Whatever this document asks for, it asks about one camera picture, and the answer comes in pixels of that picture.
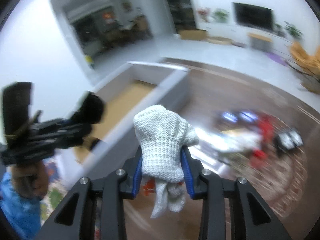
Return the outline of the person left hand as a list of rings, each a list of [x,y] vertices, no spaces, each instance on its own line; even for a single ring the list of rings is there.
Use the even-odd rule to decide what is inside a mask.
[[[49,175],[43,161],[30,165],[10,166],[11,183],[15,191],[27,199],[42,200],[49,187]]]

